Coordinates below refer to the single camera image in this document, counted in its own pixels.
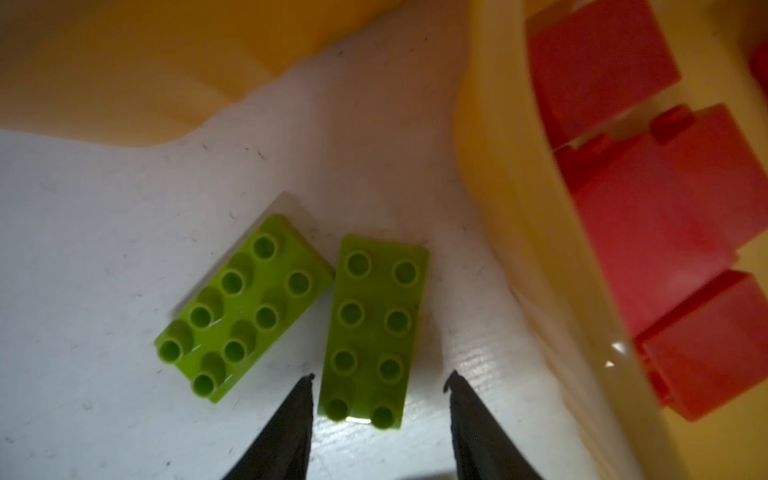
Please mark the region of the red tall brick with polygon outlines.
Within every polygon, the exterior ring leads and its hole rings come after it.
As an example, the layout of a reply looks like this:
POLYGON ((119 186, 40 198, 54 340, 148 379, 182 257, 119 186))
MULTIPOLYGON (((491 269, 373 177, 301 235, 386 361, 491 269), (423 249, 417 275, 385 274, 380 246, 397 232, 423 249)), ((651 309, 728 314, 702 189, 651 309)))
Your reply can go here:
POLYGON ((626 328, 638 336, 767 228, 767 175, 725 104, 556 151, 626 328))

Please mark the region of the yellow tray middle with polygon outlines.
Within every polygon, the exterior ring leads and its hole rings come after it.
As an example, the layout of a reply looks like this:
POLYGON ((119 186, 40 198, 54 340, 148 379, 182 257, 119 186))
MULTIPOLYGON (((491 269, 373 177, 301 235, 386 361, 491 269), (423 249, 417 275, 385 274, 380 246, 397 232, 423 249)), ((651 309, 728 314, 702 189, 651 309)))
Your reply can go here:
POLYGON ((473 1, 453 137, 460 176, 602 479, 763 479, 767 389, 705 419, 662 412, 622 338, 534 107, 523 50, 540 1, 473 1))

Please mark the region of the small red brick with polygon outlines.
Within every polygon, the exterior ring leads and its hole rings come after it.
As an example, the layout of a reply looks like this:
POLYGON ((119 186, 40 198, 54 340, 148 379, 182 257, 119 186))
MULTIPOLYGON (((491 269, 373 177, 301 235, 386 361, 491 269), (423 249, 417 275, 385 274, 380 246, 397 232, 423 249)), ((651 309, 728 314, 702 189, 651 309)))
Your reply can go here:
POLYGON ((768 40, 761 41, 749 58, 749 70, 762 93, 768 95, 768 40))

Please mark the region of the green brick diagonal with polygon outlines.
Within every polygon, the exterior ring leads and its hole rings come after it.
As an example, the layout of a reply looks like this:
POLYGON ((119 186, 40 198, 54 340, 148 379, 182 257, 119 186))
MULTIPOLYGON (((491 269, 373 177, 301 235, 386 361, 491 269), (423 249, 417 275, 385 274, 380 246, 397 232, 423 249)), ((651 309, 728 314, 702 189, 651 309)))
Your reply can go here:
POLYGON ((332 285, 333 267, 289 220, 266 217, 155 340, 192 392, 220 401, 332 285))

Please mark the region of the yellow tray far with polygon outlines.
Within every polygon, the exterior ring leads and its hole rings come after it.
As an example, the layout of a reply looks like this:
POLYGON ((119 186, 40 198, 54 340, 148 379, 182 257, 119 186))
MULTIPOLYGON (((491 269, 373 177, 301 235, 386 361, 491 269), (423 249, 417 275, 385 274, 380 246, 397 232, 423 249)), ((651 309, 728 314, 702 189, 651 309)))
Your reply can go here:
POLYGON ((391 1, 5 1, 1 125, 118 146, 196 129, 391 1))

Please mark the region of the green brick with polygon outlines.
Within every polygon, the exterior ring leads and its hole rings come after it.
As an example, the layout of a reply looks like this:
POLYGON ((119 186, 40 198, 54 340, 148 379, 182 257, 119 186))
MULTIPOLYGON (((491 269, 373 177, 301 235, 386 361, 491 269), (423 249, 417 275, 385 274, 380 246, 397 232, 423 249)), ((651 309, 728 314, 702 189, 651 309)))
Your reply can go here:
POLYGON ((400 428, 429 258, 422 246, 342 239, 319 414, 400 428))

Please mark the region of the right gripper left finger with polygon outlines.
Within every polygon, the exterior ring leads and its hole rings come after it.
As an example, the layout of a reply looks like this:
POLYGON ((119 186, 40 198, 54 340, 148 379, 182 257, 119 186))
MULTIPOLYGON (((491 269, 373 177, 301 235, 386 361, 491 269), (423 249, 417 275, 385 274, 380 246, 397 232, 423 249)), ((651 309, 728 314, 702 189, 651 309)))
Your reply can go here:
POLYGON ((306 479, 314 421, 313 380, 301 377, 224 479, 306 479))

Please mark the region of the yellow tray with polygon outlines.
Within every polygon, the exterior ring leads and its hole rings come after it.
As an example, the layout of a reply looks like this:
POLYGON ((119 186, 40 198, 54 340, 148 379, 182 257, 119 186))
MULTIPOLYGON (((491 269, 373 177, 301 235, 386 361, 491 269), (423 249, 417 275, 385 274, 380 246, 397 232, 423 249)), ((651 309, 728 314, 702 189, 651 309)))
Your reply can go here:
POLYGON ((622 338, 534 107, 523 50, 540 1, 473 1, 453 137, 460 176, 602 479, 763 479, 767 389, 705 419, 662 412, 622 338))
POLYGON ((5 1, 1 125, 118 146, 196 129, 391 1, 5 1))

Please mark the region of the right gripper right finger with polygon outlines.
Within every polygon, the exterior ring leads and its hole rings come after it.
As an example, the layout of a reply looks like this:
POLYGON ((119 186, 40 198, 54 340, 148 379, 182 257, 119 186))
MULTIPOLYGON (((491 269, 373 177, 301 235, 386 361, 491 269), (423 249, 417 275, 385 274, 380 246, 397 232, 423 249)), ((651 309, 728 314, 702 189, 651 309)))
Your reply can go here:
POLYGON ((458 479, 542 479, 456 370, 447 378, 443 392, 450 392, 451 434, 458 479))

